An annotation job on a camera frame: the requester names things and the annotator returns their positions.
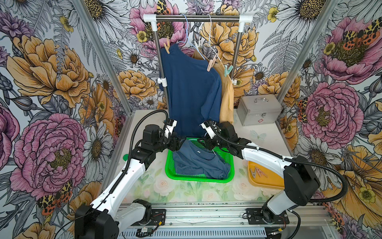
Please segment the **slate blue t-shirt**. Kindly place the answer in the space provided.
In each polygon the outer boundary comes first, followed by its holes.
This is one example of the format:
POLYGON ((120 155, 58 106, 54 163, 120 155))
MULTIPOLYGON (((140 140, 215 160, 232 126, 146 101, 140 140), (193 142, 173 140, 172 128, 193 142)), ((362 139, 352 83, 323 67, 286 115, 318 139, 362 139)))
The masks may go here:
POLYGON ((174 168, 177 174, 205 175, 207 179, 225 180, 231 166, 213 150, 201 148, 196 140, 186 140, 178 151, 173 152, 174 168))

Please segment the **white clothespin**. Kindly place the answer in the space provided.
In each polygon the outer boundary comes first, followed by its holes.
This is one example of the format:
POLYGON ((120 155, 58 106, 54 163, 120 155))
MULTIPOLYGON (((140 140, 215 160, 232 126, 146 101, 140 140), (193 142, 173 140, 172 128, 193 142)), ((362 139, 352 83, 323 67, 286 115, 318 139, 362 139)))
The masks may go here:
POLYGON ((257 176, 257 167, 253 167, 253 168, 249 168, 249 169, 250 169, 252 178, 255 179, 257 176))

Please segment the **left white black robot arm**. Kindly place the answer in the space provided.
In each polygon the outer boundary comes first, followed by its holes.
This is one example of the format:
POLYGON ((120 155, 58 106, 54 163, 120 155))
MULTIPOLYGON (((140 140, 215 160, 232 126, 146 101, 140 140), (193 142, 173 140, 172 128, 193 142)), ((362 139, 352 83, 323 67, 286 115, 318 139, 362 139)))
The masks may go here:
POLYGON ((160 127, 155 124, 145 127, 140 145, 128 154, 123 169, 90 205, 77 209, 74 219, 76 239, 116 239, 128 227, 138 222, 147 224, 151 220, 151 204, 147 201, 137 199, 123 210, 119 210, 119 206, 158 152, 180 148, 181 140, 173 132, 176 124, 175 120, 168 120, 164 132, 160 132, 160 127))

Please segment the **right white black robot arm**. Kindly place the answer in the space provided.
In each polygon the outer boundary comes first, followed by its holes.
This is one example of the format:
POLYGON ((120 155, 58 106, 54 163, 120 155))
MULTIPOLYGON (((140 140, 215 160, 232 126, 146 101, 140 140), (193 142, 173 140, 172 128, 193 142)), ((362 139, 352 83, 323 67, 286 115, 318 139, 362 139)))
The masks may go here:
POLYGON ((288 209, 307 205, 319 189, 319 179, 304 157, 292 158, 261 148, 238 137, 234 126, 227 121, 207 120, 200 126, 206 131, 201 138, 206 149, 225 148, 231 155, 254 162, 283 179, 283 190, 272 196, 260 211, 259 218, 266 224, 274 224, 288 209))

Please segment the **light blue hanger navy shirt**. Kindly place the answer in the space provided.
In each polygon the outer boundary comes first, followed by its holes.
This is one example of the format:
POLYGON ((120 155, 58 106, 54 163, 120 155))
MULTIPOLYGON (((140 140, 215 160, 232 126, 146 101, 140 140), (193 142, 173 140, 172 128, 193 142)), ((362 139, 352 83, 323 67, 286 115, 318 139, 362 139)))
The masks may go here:
MULTIPOLYGON (((188 44, 188 40, 189 40, 189 22, 188 22, 188 19, 187 19, 186 15, 180 14, 180 16, 184 17, 184 19, 186 20, 186 39, 184 41, 178 41, 177 43, 184 43, 185 45, 187 45, 188 44)), ((192 46, 201 55, 201 57, 204 60, 206 60, 206 58, 203 56, 203 54, 199 50, 199 46, 197 44, 195 45, 193 43, 190 43, 190 46, 192 46)))

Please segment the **green perforated plastic basket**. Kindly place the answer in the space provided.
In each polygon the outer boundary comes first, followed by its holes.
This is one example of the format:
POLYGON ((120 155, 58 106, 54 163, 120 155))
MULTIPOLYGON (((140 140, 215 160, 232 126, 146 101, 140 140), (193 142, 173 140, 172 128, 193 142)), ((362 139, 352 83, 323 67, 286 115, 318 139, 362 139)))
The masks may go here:
MULTIPOLYGON (((197 138, 187 138, 187 140, 197 140, 197 138)), ((196 145, 199 147, 202 146, 198 142, 196 142, 196 145)), ((173 180, 228 183, 233 179, 233 176, 235 174, 233 156, 231 155, 230 157, 226 157, 223 159, 225 160, 226 163, 229 163, 231 166, 231 171, 225 180, 207 179, 205 177, 205 175, 203 175, 203 174, 202 175, 195 175, 195 176, 187 176, 187 175, 177 174, 175 171, 175 168, 174 168, 173 151, 168 151, 166 166, 165 166, 165 172, 166 172, 166 175, 173 180)))

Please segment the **tan t-shirt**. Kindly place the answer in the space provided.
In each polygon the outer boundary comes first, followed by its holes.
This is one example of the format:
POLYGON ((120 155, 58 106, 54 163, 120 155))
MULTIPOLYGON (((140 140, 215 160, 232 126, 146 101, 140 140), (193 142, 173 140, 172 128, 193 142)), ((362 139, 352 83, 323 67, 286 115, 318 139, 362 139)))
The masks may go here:
POLYGON ((188 99, 181 106, 189 118, 186 122, 201 131, 201 123, 207 120, 233 123, 234 90, 230 77, 224 76, 223 63, 216 63, 208 72, 208 61, 195 51, 189 60, 195 70, 186 84, 188 99))

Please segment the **green capped bottle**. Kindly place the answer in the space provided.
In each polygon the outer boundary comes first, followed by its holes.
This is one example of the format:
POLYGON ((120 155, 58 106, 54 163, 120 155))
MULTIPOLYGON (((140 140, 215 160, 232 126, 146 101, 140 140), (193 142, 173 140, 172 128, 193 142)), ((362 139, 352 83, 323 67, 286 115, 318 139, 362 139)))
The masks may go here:
POLYGON ((123 159, 123 161, 128 161, 128 158, 129 158, 129 155, 125 154, 122 159, 123 159))

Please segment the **dark navy t-shirt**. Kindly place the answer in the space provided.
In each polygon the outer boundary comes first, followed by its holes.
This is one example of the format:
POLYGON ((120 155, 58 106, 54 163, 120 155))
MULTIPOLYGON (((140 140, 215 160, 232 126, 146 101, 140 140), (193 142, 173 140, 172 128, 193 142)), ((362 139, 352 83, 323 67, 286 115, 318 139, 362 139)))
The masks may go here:
POLYGON ((167 52, 161 49, 164 74, 167 79, 170 118, 177 121, 174 131, 179 136, 202 137, 201 124, 219 121, 221 78, 216 70, 207 70, 206 60, 185 55, 177 45, 167 52))

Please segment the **silver metal case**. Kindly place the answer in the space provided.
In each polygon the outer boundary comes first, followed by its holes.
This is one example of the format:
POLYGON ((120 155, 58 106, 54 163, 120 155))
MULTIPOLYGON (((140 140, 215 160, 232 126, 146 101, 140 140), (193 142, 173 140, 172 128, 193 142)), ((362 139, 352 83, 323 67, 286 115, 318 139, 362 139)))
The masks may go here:
POLYGON ((281 111, 281 104, 272 94, 242 96, 237 108, 243 126, 274 123, 281 111))

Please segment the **yellow plastic tray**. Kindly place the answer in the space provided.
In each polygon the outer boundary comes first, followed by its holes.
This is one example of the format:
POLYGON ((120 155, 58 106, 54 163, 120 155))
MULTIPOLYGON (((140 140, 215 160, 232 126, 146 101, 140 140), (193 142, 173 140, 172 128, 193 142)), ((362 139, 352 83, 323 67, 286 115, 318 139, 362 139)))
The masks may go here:
POLYGON ((253 186, 268 188, 268 189, 284 189, 284 180, 265 167, 254 163, 248 162, 248 181, 253 186))

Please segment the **teal clothespin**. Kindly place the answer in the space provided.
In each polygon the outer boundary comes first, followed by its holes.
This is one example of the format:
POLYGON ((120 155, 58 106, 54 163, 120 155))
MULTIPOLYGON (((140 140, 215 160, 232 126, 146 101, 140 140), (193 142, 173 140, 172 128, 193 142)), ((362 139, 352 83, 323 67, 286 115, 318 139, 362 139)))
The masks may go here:
POLYGON ((230 75, 231 71, 233 70, 233 66, 230 65, 224 65, 224 76, 227 77, 230 75))

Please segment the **metal clothes rack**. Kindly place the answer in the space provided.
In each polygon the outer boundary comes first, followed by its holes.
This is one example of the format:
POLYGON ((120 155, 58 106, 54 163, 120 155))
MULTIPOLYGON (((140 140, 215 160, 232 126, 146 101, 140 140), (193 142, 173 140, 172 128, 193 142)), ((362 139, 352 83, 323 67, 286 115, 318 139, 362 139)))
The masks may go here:
POLYGON ((160 70, 160 78, 158 79, 158 83, 162 85, 164 90, 166 105, 167 108, 170 108, 171 102, 168 93, 167 87, 167 79, 165 76, 162 56, 161 56, 161 46, 160 46, 160 38, 158 34, 157 23, 159 22, 186 22, 186 23, 194 23, 194 22, 226 22, 226 23, 239 23, 238 27, 238 35, 236 39, 236 46, 234 50, 232 67, 235 69, 236 62, 239 54, 239 48, 241 44, 241 39, 244 33, 244 28, 246 24, 250 24, 253 20, 251 15, 238 15, 238 16, 211 16, 211 15, 156 15, 156 14, 144 14, 143 21, 145 23, 149 23, 151 25, 154 37, 154 44, 157 50, 158 62, 159 62, 159 70, 160 70))

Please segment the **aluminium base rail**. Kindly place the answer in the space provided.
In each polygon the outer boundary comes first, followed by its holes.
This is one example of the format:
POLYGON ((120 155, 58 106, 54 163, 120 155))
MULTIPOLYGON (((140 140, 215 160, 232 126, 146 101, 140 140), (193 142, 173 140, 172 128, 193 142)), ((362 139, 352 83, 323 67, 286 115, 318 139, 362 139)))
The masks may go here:
POLYGON ((75 216, 77 239, 336 239, 321 206, 284 211, 264 219, 259 203, 135 202, 113 214, 82 206, 75 216))

